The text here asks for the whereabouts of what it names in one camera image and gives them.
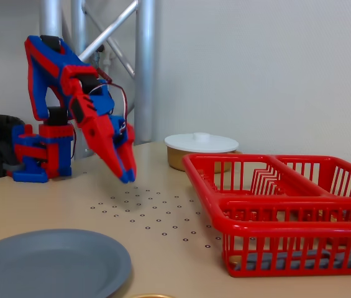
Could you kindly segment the blue red gripper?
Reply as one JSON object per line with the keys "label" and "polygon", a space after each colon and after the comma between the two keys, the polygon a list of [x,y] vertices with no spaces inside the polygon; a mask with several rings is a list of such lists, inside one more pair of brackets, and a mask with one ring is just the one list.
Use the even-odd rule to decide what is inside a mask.
{"label": "blue red gripper", "polygon": [[68,107],[89,148],[123,183],[134,182],[137,175],[133,153],[135,132],[127,123],[126,115],[113,114],[115,102],[111,86],[110,81],[96,77],[72,77]]}

